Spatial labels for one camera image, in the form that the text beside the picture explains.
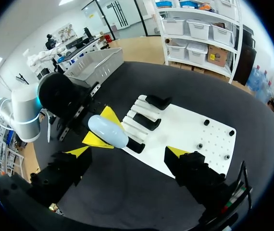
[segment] desk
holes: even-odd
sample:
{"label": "desk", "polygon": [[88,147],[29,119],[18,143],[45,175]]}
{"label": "desk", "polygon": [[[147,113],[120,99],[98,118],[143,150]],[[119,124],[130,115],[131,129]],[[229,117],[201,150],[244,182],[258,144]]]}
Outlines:
{"label": "desk", "polygon": [[[173,104],[208,116],[237,130],[237,140],[226,182],[237,178],[246,161],[252,202],[266,189],[274,173],[274,114],[248,93],[219,79],[174,67],[125,62],[101,86],[96,99],[107,103],[122,120],[136,98],[172,96]],[[40,168],[50,155],[81,146],[83,137],[70,132],[56,140],[57,121],[47,143],[47,119],[35,141]],[[119,149],[93,148],[93,163],[77,187],[71,186],[58,203],[66,217],[91,225],[115,228],[187,230],[204,212],[184,187]],[[240,218],[248,209],[245,201]]]}

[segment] robotic arm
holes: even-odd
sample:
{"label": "robotic arm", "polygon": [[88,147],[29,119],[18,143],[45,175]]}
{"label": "robotic arm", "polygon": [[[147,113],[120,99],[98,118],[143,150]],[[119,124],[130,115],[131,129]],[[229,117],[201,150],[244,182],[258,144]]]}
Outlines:
{"label": "robotic arm", "polygon": [[21,140],[33,142],[40,136],[39,112],[42,105],[37,96],[38,83],[25,85],[12,92],[11,99],[0,98],[0,117]]}

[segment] cardboard box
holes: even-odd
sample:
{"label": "cardboard box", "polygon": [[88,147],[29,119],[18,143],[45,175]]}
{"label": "cardboard box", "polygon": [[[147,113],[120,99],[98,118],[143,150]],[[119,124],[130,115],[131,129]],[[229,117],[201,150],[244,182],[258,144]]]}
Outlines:
{"label": "cardboard box", "polygon": [[208,62],[224,67],[227,60],[228,51],[209,45]]}
{"label": "cardboard box", "polygon": [[187,64],[182,64],[181,65],[181,69],[184,69],[184,70],[189,70],[191,71],[192,70],[192,66],[191,65],[187,65]]}
{"label": "cardboard box", "polygon": [[181,68],[181,63],[169,62],[169,66],[174,66],[174,67]]}
{"label": "cardboard box", "polygon": [[195,72],[199,72],[199,73],[201,73],[201,74],[204,74],[204,69],[203,68],[199,68],[199,67],[194,67],[194,71]]}

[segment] black peg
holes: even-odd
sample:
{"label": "black peg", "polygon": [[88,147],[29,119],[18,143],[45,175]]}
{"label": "black peg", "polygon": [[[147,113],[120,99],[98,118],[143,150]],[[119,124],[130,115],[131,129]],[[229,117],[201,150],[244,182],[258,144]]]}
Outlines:
{"label": "black peg", "polygon": [[203,123],[205,126],[208,126],[210,124],[210,121],[208,119],[206,119]]}

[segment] white plate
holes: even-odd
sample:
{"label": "white plate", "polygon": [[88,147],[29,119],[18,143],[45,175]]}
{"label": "white plate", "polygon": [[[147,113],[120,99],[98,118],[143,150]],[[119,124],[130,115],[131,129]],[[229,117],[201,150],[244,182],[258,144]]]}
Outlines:
{"label": "white plate", "polygon": [[[144,143],[145,149],[140,154],[127,147],[123,148],[124,151],[172,178],[174,176],[164,163],[165,147],[171,146],[187,152],[198,151],[205,156],[205,163],[209,167],[217,173],[227,175],[236,141],[234,128],[173,104],[161,111],[145,99],[145,95],[139,96],[122,121],[128,136]],[[136,113],[143,114],[152,121],[161,118],[161,124],[150,131],[133,120]],[[204,125],[206,119],[210,121],[208,126]],[[235,133],[230,136],[229,132],[232,130]]]}

